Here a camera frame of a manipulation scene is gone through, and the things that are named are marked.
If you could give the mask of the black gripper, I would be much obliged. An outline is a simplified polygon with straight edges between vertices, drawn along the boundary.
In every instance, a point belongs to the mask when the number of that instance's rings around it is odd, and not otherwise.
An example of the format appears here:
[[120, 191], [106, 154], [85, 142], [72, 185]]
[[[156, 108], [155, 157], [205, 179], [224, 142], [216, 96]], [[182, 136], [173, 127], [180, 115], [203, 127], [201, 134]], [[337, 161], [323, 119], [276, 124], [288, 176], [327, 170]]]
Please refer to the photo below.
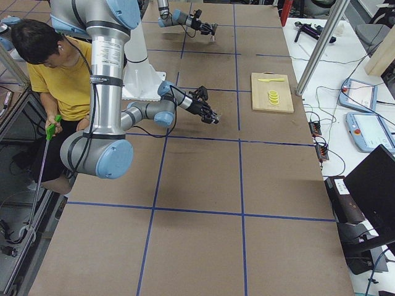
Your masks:
[[217, 29], [216, 23], [202, 23], [199, 19], [193, 18], [191, 21], [191, 28], [200, 31], [202, 35], [215, 35]]
[[212, 124], [212, 115], [217, 114], [206, 101], [191, 99], [190, 106], [186, 109], [189, 113], [199, 115], [203, 123]]

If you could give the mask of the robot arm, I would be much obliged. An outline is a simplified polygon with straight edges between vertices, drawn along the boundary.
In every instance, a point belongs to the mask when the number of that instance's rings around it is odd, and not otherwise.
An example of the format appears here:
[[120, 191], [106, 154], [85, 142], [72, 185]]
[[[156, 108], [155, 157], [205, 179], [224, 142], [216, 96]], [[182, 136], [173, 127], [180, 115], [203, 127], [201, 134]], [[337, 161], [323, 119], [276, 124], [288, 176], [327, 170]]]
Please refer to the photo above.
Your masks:
[[207, 23], [201, 21], [202, 10], [195, 10], [192, 14], [186, 14], [180, 9], [170, 11], [167, 0], [157, 0], [160, 27], [174, 27], [176, 25], [186, 26], [202, 35], [215, 36], [218, 25], [216, 23]]
[[218, 123], [206, 88], [186, 93], [149, 63], [137, 1], [53, 1], [51, 20], [57, 31], [92, 41], [90, 124], [60, 149], [69, 170], [123, 176], [133, 160], [127, 130], [142, 120], [168, 128], [178, 108]]

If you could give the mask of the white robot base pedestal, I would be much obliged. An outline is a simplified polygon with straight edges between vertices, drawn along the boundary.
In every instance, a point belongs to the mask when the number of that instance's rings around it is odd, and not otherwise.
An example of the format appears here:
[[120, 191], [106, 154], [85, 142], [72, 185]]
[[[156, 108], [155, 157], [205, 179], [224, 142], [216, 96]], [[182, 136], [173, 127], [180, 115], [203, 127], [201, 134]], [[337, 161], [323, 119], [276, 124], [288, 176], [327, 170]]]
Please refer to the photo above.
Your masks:
[[124, 46], [126, 67], [123, 74], [123, 100], [159, 101], [157, 90], [165, 80], [165, 72], [157, 72], [149, 62], [143, 26], [131, 30]]

